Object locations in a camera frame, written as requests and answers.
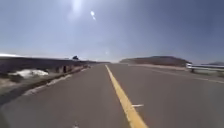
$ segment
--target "road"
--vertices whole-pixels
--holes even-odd
[[[5,104],[0,118],[9,128],[223,128],[223,99],[220,78],[97,65]]]

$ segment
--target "yellow lane line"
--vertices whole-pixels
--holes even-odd
[[[125,94],[107,65],[106,68],[131,128],[149,128],[139,116],[135,108],[132,106],[131,101],[128,99],[127,95]]]

